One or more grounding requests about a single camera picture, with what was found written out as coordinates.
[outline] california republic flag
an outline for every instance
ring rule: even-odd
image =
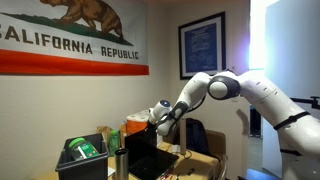
[[[149,74],[142,1],[0,3],[2,74]]]

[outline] black box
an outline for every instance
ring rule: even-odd
[[[106,180],[108,179],[108,156],[106,143],[102,134],[81,136],[91,142],[100,155],[74,161],[69,143],[78,137],[67,139],[61,152],[56,172],[59,173],[59,180]]]

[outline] bottle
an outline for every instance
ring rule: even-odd
[[[70,152],[75,161],[98,156],[96,148],[84,138],[76,138],[69,144]]]
[[[119,131],[111,130],[109,138],[109,156],[113,157],[114,152],[120,148]]]

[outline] red stripe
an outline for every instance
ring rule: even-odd
[[[147,65],[96,62],[0,50],[0,73],[42,75],[149,75]]]

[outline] blue poster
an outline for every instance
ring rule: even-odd
[[[186,73],[218,70],[217,25],[185,32]]]

